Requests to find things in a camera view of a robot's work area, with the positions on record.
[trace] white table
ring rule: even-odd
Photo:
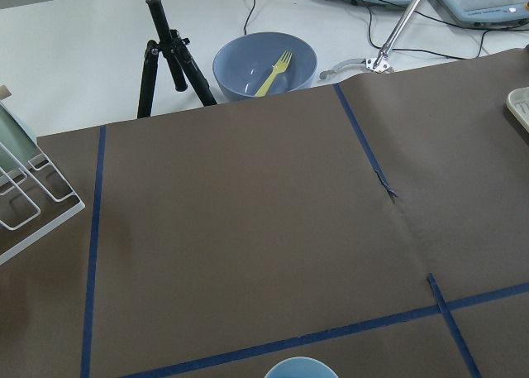
[[[219,103],[226,98],[212,73],[215,54],[243,35],[252,0],[162,0],[172,28],[189,37],[189,50]],[[436,0],[418,10],[446,17]],[[374,9],[373,36],[382,45],[402,12]],[[317,72],[349,58],[374,57],[364,7],[338,0],[257,0],[248,32],[279,31],[304,39],[316,51]],[[0,10],[0,84],[4,103],[39,136],[136,117],[146,42],[157,40],[145,0],[56,0]],[[481,31],[461,30],[414,15],[395,48],[422,48],[473,57]],[[529,44],[529,32],[493,32],[482,55]],[[392,52],[399,70],[447,61],[423,53]],[[312,86],[335,83],[362,71],[344,70]],[[201,107],[189,87],[177,93],[165,60],[159,72],[153,115]]]

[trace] tripod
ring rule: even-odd
[[[188,88],[183,76],[185,74],[204,106],[217,104],[206,78],[204,78],[186,47],[189,44],[189,39],[182,39],[178,31],[169,29],[161,0],[145,0],[145,2],[149,6],[150,15],[155,23],[160,42],[153,40],[147,42],[143,73],[141,75],[140,102],[138,103],[137,117],[150,116],[160,52],[167,60],[176,91],[184,91]]]

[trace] fork handle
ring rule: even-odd
[[[259,90],[257,90],[257,93],[255,93],[256,97],[264,97],[268,90],[270,89],[270,86],[275,80],[275,77],[278,75],[278,73],[275,70],[272,70],[272,73],[270,76],[264,81],[263,85],[259,87]]]

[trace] fork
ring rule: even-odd
[[[272,67],[272,73],[270,76],[264,81],[263,85],[257,90],[257,93],[255,93],[256,97],[263,97],[268,93],[268,90],[270,89],[270,86],[275,80],[275,77],[278,74],[282,74],[285,70],[288,68],[288,64],[290,64],[290,60],[292,59],[292,52],[286,50],[283,52],[283,54],[279,57],[278,62],[275,63],[275,65]]]

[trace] light blue bowl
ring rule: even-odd
[[[285,50],[293,53],[290,65],[275,78],[268,95],[309,87],[316,73],[316,53],[296,36],[278,32],[253,33],[229,42],[215,56],[213,74],[230,101],[252,98]]]
[[[338,378],[321,361],[310,357],[291,357],[276,364],[264,378]]]

